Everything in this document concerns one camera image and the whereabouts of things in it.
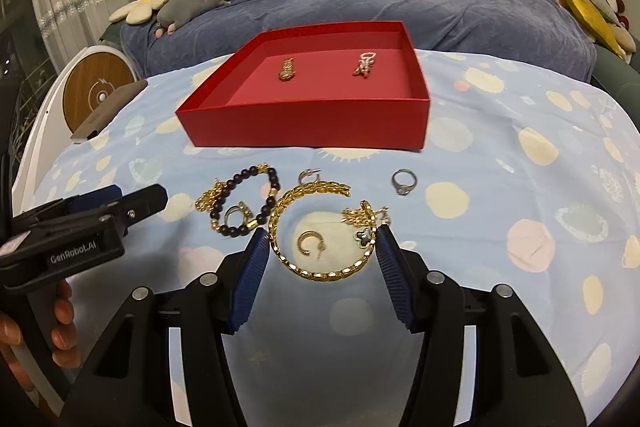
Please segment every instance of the hand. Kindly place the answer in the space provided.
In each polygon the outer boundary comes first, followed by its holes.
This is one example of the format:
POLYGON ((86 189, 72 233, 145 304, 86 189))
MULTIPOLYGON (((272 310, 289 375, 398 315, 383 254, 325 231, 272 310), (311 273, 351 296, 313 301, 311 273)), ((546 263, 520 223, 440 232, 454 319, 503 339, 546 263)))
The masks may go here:
MULTIPOLYGON (((58 282, 58 298, 53 304, 53 313, 59 322, 51 331, 51 340, 58 348, 53 352, 53 361, 65 369, 72 369, 80 365, 80 350, 76 345, 78 333, 73 324, 74 307, 69 301, 71 293, 71 286, 66 281, 58 282)), ((34 388, 33 382, 9 347, 20 346, 23 342, 18 324, 7 315, 0 313, 0 352, 2 352, 18 383, 24 389, 30 390, 34 388)))

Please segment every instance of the light blue bedsheet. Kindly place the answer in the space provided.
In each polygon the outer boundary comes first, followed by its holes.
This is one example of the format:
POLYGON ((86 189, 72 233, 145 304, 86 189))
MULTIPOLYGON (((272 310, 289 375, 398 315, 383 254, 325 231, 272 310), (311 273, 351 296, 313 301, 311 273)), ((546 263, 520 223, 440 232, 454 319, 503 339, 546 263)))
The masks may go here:
MULTIPOLYGON (((244 248, 248 238, 212 232, 193 209, 216 177, 268 162, 284 190, 303 169, 321 168, 323 179, 350 184, 352 197, 310 196, 292 206, 279 237, 290 257, 310 269, 346 266, 358 250, 340 210, 361 199, 388 205, 398 241, 431 269, 461 285, 515 288, 593 419, 640 351, 638 132, 611 97, 560 74, 485 55, 417 54, 433 98, 420 153, 194 148, 174 111, 226 57, 150 78, 100 136, 69 147, 34 204, 112 183, 130 192, 158 182, 170 197, 164 213, 130 229, 123 258, 72 279, 84 354, 133 288, 183 287, 244 248), (418 176, 406 197, 390 183, 401 168, 418 176), (319 261, 294 247, 306 227, 326 235, 319 261)), ((268 123, 256 129, 277 132, 268 123)), ((221 122, 218 131, 234 130, 221 122)), ((257 212, 265 182, 252 178, 234 197, 257 212)), ((347 280, 319 284, 271 256, 250 320, 225 346, 250 426, 372 427, 398 425, 420 341, 396 320, 375 259, 347 280)), ((174 399, 186 421, 179 366, 174 356, 174 399)), ((471 366, 460 420, 468 417, 471 366)))

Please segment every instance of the red box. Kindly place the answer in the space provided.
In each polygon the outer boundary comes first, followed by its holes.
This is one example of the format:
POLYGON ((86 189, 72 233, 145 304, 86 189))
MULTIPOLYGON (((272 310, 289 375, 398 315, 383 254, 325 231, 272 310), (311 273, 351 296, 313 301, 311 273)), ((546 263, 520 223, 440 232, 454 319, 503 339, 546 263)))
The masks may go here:
POLYGON ((178 108, 197 147, 419 150, 429 95, 401 22, 349 22, 261 33, 178 108), (376 52, 368 78, 360 54, 376 52), (278 78, 286 58, 296 76, 278 78))

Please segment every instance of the gold chain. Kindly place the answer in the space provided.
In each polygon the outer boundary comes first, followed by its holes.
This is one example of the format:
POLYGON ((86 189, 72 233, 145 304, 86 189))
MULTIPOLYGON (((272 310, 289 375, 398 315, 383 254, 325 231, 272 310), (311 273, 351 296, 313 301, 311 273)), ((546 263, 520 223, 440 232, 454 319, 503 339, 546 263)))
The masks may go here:
POLYGON ((374 215, 371 205, 368 201, 361 201, 360 208, 362 210, 362 215, 367 217, 367 222, 365 225, 366 228, 370 230, 370 241, 367 245, 366 250, 364 251, 363 256, 351 266, 334 272, 313 272, 309 270, 303 270, 302 268, 289 261, 282 254, 282 251, 278 246, 278 222, 286 208, 291 203, 309 194, 339 194, 341 196, 349 198, 351 197, 350 191, 351 187, 349 185, 343 185, 338 182, 326 182, 319 180, 315 182, 305 183, 302 185, 298 185, 291 190, 287 190, 287 192, 282 195, 282 197, 276 203, 276 206, 271 211, 271 216, 269 219, 269 236, 271 241, 271 248, 273 248, 274 253, 284 264, 284 266, 289 268, 299 277, 311 281, 337 281, 353 275, 357 271, 361 270, 362 267, 365 266, 365 264, 367 264, 367 261, 371 257, 373 247, 376 243, 376 216, 374 215))

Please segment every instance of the gray plush toy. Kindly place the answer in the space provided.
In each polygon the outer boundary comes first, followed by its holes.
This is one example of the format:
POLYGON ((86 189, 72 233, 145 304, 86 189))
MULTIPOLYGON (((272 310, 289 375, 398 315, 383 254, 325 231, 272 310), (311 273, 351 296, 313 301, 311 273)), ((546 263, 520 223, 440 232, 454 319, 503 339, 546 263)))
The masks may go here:
POLYGON ((158 12, 156 38, 162 37, 165 30, 171 35, 198 15, 229 4, 229 0, 170 0, 158 12))

